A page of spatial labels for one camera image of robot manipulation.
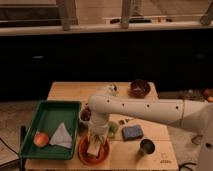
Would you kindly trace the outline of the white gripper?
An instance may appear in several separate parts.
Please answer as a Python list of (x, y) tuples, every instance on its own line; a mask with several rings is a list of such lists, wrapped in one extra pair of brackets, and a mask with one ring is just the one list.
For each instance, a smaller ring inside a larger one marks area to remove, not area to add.
[(101, 139), (105, 140), (108, 132), (108, 122), (109, 122), (109, 116), (104, 115), (91, 115), (90, 121), (89, 121), (89, 132), (92, 135), (88, 135), (88, 143), (94, 144), (94, 136), (97, 135)]

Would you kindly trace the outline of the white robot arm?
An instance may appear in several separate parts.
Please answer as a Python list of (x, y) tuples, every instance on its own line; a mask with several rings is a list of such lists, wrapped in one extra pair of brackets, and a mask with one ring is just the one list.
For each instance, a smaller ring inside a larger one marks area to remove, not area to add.
[(131, 99), (95, 93), (88, 99), (89, 130), (94, 135), (108, 131), (110, 114), (156, 122), (203, 136), (196, 171), (213, 171), (213, 103), (180, 99)]

